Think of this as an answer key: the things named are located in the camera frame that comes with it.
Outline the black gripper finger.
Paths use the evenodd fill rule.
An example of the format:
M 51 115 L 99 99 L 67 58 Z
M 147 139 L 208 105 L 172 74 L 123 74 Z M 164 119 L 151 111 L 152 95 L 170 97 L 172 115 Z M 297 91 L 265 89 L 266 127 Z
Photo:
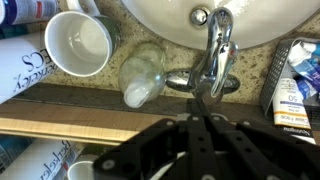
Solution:
M 191 180 L 218 180 L 217 161 L 205 114 L 195 99 L 187 100 L 188 169 Z

